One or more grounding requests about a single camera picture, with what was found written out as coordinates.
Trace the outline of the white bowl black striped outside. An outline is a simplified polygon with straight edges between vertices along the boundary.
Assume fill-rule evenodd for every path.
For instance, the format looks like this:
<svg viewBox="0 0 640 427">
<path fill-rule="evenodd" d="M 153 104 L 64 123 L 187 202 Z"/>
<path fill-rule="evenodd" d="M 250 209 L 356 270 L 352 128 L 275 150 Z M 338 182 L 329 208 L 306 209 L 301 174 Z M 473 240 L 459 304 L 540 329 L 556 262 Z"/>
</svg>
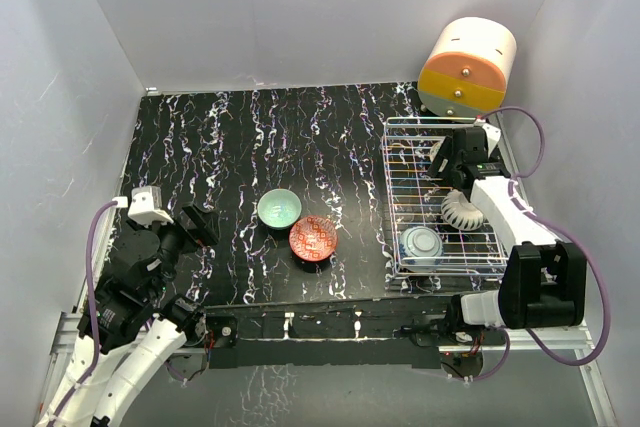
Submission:
<svg viewBox="0 0 640 427">
<path fill-rule="evenodd" d="M 463 232 L 478 230 L 485 220 L 483 213 L 459 190 L 452 190 L 444 197 L 440 212 L 445 223 Z"/>
</svg>

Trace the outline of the blue white patterned bowl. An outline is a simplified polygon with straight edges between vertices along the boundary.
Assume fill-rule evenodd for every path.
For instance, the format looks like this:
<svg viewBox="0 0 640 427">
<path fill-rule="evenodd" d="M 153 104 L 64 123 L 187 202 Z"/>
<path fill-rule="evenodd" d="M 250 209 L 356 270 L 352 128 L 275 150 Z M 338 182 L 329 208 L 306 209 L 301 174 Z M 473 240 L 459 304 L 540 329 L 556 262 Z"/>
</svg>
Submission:
<svg viewBox="0 0 640 427">
<path fill-rule="evenodd" d="M 399 239 L 401 262 L 409 266 L 431 268 L 440 264 L 444 253 L 441 237 L 426 226 L 414 226 L 402 232 Z"/>
</svg>

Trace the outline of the red patterned bowl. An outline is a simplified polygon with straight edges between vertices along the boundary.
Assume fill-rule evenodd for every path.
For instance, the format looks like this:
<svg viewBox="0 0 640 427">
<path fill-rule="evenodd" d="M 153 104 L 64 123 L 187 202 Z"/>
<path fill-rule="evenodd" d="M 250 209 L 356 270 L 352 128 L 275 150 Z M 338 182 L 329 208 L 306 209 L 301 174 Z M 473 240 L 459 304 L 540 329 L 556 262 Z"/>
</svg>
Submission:
<svg viewBox="0 0 640 427">
<path fill-rule="evenodd" d="M 335 252 L 337 244 L 336 227 L 326 217 L 303 217 L 289 231 L 290 248 L 304 261 L 321 262 L 328 259 Z"/>
</svg>

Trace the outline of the floral cream bowl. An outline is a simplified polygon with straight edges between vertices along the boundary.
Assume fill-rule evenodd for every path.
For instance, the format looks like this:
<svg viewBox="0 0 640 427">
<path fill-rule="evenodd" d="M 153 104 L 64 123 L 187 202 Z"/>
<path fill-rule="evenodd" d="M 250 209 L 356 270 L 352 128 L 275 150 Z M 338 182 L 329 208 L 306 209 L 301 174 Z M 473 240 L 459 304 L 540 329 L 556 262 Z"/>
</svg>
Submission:
<svg viewBox="0 0 640 427">
<path fill-rule="evenodd" d="M 439 151 L 442 148 L 443 144 L 444 144 L 445 140 L 441 139 L 438 142 L 434 143 L 429 151 L 429 158 L 431 162 L 434 162 L 439 155 Z"/>
</svg>

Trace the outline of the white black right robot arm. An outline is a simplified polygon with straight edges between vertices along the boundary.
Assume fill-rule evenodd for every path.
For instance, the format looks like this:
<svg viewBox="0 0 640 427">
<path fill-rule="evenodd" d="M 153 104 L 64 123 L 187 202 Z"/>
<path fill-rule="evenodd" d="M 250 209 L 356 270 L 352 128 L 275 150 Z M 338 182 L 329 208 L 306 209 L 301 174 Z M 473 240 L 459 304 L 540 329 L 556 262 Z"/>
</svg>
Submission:
<svg viewBox="0 0 640 427">
<path fill-rule="evenodd" d="M 447 309 L 447 335 L 466 344 L 482 327 L 571 327 L 584 317 L 587 260 L 535 219 L 493 150 L 500 132 L 476 124 L 444 138 L 427 171 L 451 186 L 440 206 L 442 219 L 459 231 L 483 223 L 508 255 L 496 291 L 466 294 Z"/>
</svg>

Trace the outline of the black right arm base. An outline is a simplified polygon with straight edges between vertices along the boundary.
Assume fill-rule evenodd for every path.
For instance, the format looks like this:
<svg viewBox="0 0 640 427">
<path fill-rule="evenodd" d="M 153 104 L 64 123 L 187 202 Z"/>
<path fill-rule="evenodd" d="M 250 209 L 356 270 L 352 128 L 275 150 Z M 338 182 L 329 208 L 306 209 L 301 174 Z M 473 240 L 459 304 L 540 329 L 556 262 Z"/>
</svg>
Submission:
<svg viewBox="0 0 640 427">
<path fill-rule="evenodd" d="M 407 338 L 420 347 L 456 347 L 464 355 L 479 354 L 483 348 L 504 347 L 506 334 L 495 328 L 468 325 L 454 316 L 414 318 L 393 331 L 393 337 Z"/>
</svg>

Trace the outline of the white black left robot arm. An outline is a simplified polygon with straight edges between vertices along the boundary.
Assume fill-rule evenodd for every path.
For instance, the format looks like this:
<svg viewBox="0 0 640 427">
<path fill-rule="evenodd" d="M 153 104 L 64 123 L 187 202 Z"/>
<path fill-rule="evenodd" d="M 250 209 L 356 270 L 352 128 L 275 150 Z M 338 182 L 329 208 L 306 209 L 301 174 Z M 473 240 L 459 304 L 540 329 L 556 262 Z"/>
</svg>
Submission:
<svg viewBox="0 0 640 427">
<path fill-rule="evenodd" d="M 193 204 L 183 206 L 187 223 L 155 211 L 144 225 L 134 214 L 129 223 L 158 243 L 149 257 L 131 266 L 125 277 L 93 277 L 93 244 L 104 213 L 124 208 L 123 197 L 101 206 L 91 221 L 85 248 L 87 302 L 65 373 L 38 421 L 41 426 L 117 426 L 155 373 L 183 346 L 206 336 L 206 314 L 195 301 L 175 295 L 162 309 L 155 300 L 181 256 L 217 244 L 219 215 Z"/>
</svg>

